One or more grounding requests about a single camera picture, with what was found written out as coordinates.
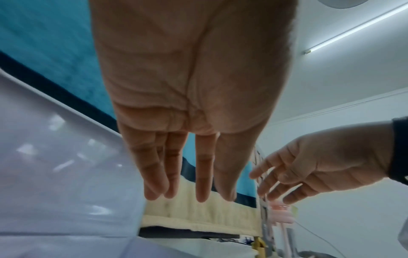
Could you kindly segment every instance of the ceiling fan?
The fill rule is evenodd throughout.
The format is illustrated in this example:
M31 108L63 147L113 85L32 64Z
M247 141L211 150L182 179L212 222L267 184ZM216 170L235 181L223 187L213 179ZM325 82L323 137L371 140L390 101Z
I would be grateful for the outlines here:
M359 6L360 4L365 3L368 0L318 0L318 1L328 7L336 9L347 9Z

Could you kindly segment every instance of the white ceiling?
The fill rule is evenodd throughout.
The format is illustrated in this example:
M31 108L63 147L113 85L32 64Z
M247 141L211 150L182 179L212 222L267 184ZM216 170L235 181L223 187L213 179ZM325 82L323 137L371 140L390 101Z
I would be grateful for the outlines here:
M369 0L339 10L300 0L295 63L272 121L408 87L408 10L302 55L406 2Z

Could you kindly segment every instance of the black wristband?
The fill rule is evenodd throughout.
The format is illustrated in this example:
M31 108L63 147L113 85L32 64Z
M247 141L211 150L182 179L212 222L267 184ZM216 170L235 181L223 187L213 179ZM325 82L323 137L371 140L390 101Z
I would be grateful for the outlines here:
M394 119L394 155L389 178L408 185L408 118Z

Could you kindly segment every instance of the wire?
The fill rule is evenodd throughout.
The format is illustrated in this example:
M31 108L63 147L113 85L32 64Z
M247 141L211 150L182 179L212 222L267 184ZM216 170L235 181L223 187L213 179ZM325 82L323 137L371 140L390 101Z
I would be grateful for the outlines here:
M318 236L317 234L313 233L312 231L310 231L309 229L305 228L304 226L302 226L301 224L299 224L299 222L296 222L296 224L298 224L299 226L301 226L304 230L306 230L307 232L311 233L312 235L320 238L321 240L325 241L326 243L328 243L331 247L333 247L341 256L343 256L343 258L347 258L339 249L337 249L332 243L330 243L329 241L327 241L326 239L322 238L321 236Z

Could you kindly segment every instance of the hand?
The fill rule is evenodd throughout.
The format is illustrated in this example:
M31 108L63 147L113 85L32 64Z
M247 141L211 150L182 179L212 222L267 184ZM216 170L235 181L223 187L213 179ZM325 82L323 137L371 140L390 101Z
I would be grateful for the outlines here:
M264 159L249 176L255 179L273 168L258 194L275 200L299 186L283 199L293 204L319 193L382 180L387 177L393 147L390 122L333 128L295 139Z
M144 194L172 198L196 134L196 196L229 201L290 67L297 0L90 0L95 47Z

